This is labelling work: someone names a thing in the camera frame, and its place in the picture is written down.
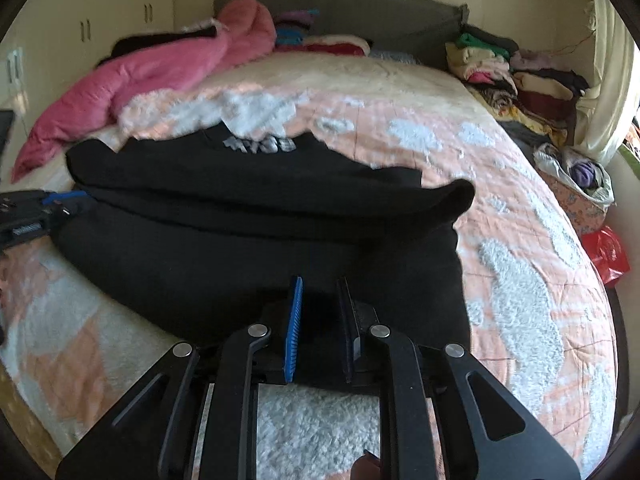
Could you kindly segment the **red plastic bag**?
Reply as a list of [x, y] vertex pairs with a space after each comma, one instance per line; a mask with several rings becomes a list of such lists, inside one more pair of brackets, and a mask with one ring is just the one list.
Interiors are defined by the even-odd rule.
[[622, 241], [609, 226], [584, 234], [580, 241], [605, 286], [615, 286], [630, 271]]

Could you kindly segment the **black sweater with white lettering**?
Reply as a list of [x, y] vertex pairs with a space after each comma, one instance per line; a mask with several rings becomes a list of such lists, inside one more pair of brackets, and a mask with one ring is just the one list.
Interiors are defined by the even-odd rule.
[[96, 202], [53, 234], [60, 253], [108, 296], [219, 356], [253, 323], [281, 353], [293, 281], [304, 280], [294, 379], [343, 389], [336, 282], [416, 344], [468, 344], [454, 222], [474, 200], [455, 180], [374, 169], [311, 133], [253, 148], [216, 126], [119, 150], [90, 139], [66, 167]]

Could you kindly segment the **floral laundry basket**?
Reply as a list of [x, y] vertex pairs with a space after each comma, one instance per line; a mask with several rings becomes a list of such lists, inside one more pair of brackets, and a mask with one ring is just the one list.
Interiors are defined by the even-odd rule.
[[611, 177], [602, 165], [572, 148], [559, 150], [550, 143], [534, 151], [534, 164], [578, 235], [604, 225], [615, 195]]

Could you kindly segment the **pink fluffy duvet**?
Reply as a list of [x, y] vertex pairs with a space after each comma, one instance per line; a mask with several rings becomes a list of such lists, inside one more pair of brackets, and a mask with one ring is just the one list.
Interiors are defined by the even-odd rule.
[[277, 33], [266, 6], [232, 0], [218, 14], [221, 30], [137, 50], [108, 61], [73, 84], [36, 120], [14, 162], [11, 181], [48, 163], [65, 145], [116, 122], [138, 94], [188, 90], [210, 75], [270, 53]]

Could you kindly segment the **black garment on duvet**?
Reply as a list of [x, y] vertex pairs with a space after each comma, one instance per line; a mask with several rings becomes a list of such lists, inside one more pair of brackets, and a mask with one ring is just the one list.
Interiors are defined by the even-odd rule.
[[119, 39], [116, 44], [114, 44], [111, 53], [107, 55], [106, 58], [99, 60], [99, 62], [96, 63], [96, 67], [100, 67], [107, 62], [113, 61], [115, 58], [121, 58], [122, 56], [139, 50], [185, 39], [215, 38], [217, 35], [217, 27], [212, 25], [199, 30], [191, 30], [190, 32], [162, 32], [161, 34], [144, 34], [125, 37]]

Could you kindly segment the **pile of folded clothes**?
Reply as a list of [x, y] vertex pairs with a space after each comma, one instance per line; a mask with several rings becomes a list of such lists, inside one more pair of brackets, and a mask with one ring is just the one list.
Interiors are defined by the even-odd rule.
[[584, 76], [548, 52], [523, 50], [471, 25], [445, 49], [450, 73], [510, 136], [531, 146], [573, 142], [577, 104], [590, 88]]

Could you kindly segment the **cream built-in wardrobe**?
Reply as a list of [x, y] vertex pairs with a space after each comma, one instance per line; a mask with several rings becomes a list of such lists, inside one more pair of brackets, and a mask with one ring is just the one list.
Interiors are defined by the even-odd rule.
[[119, 39], [174, 28], [174, 0], [27, 0], [1, 43], [1, 106], [28, 131]]

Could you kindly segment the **grey upholstered headboard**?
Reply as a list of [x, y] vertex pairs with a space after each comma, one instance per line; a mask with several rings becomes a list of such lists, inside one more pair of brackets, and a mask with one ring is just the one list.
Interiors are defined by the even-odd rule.
[[[231, 0], [213, 0], [219, 13]], [[375, 51], [402, 53], [444, 70], [446, 44], [462, 34], [469, 7], [436, 0], [257, 0], [275, 18], [286, 11], [316, 10], [312, 36], [357, 36]]]

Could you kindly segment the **striped colourful pillow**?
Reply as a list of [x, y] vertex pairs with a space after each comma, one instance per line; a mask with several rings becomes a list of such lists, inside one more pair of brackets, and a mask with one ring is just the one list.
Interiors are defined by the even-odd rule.
[[318, 9], [285, 11], [273, 18], [276, 29], [276, 50], [299, 50], [309, 36], [314, 22], [320, 16]]

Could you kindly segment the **red and white pillow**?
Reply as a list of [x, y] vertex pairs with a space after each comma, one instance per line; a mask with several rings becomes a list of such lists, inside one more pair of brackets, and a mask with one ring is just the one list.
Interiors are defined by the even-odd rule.
[[333, 55], [368, 56], [371, 46], [367, 40], [352, 35], [324, 35], [306, 37], [300, 44], [281, 44], [276, 52], [311, 52]]

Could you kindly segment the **cream curtain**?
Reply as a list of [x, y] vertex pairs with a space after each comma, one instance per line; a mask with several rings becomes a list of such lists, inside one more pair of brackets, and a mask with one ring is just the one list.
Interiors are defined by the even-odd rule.
[[607, 165], [639, 107], [639, 47], [611, 0], [593, 0], [593, 86], [577, 103], [574, 148]]

